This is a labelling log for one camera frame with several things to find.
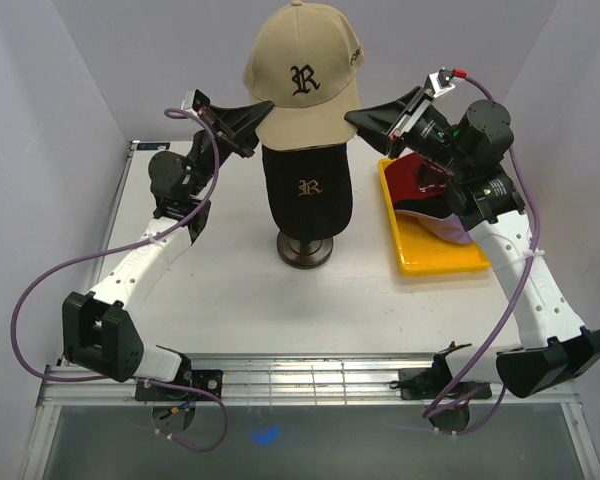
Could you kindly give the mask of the beige baseball cap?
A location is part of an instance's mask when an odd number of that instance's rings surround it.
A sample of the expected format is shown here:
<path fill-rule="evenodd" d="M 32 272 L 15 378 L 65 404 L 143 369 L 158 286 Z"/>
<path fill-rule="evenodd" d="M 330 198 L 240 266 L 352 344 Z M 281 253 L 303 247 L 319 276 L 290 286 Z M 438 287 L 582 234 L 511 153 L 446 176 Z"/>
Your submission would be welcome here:
<path fill-rule="evenodd" d="M 259 31 L 243 73 L 250 101 L 271 101 L 257 128 L 275 151 L 348 142 L 355 128 L 345 114 L 360 107 L 356 81 L 364 50 L 347 18 L 320 3 L 292 1 Z"/>

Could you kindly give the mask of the black baseball cap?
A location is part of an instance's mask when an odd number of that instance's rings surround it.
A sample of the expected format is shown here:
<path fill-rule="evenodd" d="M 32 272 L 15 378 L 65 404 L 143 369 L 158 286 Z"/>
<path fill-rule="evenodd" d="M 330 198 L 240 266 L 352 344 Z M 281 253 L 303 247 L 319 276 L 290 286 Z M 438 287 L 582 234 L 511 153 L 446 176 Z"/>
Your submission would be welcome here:
<path fill-rule="evenodd" d="M 283 234 L 316 241 L 347 228 L 353 191 L 345 143 L 293 151 L 264 146 L 262 163 L 270 211 Z"/>

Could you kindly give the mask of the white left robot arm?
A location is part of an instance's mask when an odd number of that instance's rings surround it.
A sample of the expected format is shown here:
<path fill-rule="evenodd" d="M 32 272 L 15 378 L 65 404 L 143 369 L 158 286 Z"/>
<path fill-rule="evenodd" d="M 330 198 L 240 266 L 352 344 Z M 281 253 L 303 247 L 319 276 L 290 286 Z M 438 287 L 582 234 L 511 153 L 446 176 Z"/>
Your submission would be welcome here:
<path fill-rule="evenodd" d="M 62 305 L 64 357 L 106 378 L 157 380 L 170 399 L 192 387 L 188 357 L 152 346 L 136 328 L 134 316 L 161 277 L 206 227 L 210 196 L 222 164 L 231 156 L 249 158 L 258 144 L 257 128 L 273 110 L 271 101 L 221 108 L 201 91 L 166 116 L 201 127 L 190 150 L 156 152 L 148 164 L 155 209 L 143 235 L 123 259 L 85 293 L 70 293 Z"/>

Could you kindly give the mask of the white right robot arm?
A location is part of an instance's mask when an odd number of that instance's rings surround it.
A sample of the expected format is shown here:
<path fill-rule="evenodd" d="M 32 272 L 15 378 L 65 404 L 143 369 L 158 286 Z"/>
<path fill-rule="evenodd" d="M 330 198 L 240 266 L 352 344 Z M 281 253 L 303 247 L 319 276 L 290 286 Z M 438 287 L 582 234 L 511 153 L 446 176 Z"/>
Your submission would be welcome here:
<path fill-rule="evenodd" d="M 588 329 L 561 292 L 538 247 L 538 221 L 501 166 L 514 141 L 508 110 L 478 100 L 453 125 L 433 102 L 416 87 L 344 118 L 379 153 L 394 159 L 410 149 L 442 173 L 445 202 L 491 263 L 508 306 L 482 345 L 437 353 L 409 387 L 442 400 L 468 382 L 495 383 L 526 398 L 580 377 L 600 359 L 600 330 Z"/>

